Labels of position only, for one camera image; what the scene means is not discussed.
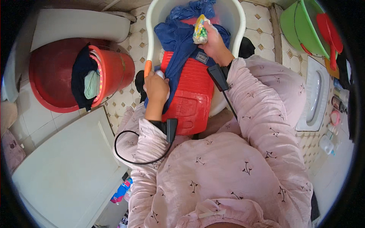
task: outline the red scoop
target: red scoop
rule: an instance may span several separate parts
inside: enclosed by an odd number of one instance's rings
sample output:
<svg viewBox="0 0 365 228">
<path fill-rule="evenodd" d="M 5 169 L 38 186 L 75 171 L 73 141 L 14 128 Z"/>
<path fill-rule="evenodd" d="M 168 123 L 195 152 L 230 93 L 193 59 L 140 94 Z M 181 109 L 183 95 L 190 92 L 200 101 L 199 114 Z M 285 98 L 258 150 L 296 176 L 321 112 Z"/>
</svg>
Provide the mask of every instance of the red scoop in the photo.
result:
<svg viewBox="0 0 365 228">
<path fill-rule="evenodd" d="M 343 44 L 338 32 L 326 13 L 317 14 L 317 24 L 324 40 L 330 45 L 330 67 L 336 70 L 336 51 L 341 53 Z"/>
</svg>

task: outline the right hand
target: right hand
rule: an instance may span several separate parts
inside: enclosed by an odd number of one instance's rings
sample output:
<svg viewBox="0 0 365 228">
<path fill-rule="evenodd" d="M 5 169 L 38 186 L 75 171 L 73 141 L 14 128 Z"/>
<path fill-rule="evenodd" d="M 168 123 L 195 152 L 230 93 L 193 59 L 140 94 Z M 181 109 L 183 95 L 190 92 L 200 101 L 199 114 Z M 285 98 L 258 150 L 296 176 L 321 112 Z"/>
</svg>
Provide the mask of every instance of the right hand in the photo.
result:
<svg viewBox="0 0 365 228">
<path fill-rule="evenodd" d="M 208 22 L 204 22 L 203 26 L 207 30 L 208 42 L 203 45 L 198 45 L 198 47 L 203 49 L 220 66 L 228 66 L 234 59 L 234 56 L 226 48 L 218 30 Z"/>
</svg>

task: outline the mint green cloth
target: mint green cloth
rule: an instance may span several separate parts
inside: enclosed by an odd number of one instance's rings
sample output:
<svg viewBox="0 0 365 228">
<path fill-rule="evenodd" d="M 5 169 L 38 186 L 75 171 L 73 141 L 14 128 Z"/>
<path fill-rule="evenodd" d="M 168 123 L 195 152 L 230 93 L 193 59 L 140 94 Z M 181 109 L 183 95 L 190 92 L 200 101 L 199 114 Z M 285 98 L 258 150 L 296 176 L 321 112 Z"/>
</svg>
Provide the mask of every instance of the mint green cloth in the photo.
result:
<svg viewBox="0 0 365 228">
<path fill-rule="evenodd" d="M 96 97 L 100 91 L 100 75 L 98 72 L 91 70 L 85 77 L 84 95 L 87 99 Z"/>
</svg>

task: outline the hand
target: hand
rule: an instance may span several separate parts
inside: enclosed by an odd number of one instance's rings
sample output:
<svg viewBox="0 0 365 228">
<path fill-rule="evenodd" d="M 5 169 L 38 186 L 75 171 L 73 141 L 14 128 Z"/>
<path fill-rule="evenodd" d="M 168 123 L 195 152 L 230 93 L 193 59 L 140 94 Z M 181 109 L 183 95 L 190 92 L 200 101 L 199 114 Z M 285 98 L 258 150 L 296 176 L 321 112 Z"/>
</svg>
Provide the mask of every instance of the hand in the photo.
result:
<svg viewBox="0 0 365 228">
<path fill-rule="evenodd" d="M 145 78 L 143 88 L 149 100 L 145 114 L 147 120 L 162 120 L 162 110 L 170 95 L 169 79 L 164 78 L 162 71 L 150 72 Z"/>
<path fill-rule="evenodd" d="M 208 22 L 204 22 L 203 26 L 207 30 L 208 42 L 203 45 L 198 45 L 198 47 L 203 49 L 220 66 L 228 66 L 234 59 L 234 56 L 224 45 L 218 30 Z"/>
</svg>

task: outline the pipe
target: pipe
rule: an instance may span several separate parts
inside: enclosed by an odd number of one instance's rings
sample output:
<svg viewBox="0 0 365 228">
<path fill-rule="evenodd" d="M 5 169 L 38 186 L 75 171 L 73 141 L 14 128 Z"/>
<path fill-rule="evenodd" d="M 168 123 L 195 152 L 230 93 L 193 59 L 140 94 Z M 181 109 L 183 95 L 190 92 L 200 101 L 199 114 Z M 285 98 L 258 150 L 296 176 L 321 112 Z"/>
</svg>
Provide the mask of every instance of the pipe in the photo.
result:
<svg viewBox="0 0 365 228">
<path fill-rule="evenodd" d="M 113 5 L 117 4 L 118 2 L 120 2 L 120 0 L 114 0 L 114 1 L 112 1 L 106 7 L 104 7 L 104 9 L 102 9 L 101 12 L 104 12 L 105 10 L 109 9 L 110 7 L 112 7 Z"/>
<path fill-rule="evenodd" d="M 108 14 L 112 14 L 112 15 L 116 15 L 116 16 L 121 16 L 121 17 L 127 18 L 128 20 L 130 20 L 133 23 L 135 23 L 137 21 L 137 18 L 135 16 L 132 16 L 131 14 L 126 13 L 126 12 L 105 11 L 103 13 L 108 13 Z"/>
</svg>

